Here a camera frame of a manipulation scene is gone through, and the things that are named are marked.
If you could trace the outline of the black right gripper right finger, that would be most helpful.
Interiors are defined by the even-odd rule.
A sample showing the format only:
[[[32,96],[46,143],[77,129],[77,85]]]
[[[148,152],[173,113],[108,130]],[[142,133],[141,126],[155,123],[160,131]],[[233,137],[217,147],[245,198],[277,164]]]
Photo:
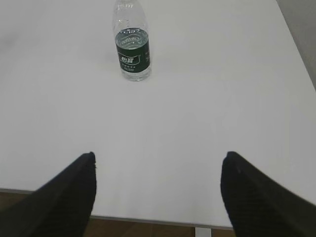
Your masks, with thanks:
[[[316,206],[236,152],[222,163],[221,196],[237,237],[314,237]]]

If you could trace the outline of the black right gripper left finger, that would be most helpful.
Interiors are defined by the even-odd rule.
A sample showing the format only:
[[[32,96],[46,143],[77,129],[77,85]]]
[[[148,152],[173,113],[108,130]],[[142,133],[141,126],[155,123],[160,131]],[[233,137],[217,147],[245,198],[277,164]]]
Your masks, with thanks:
[[[0,213],[2,237],[81,237],[96,197],[96,158],[82,154],[41,188]]]

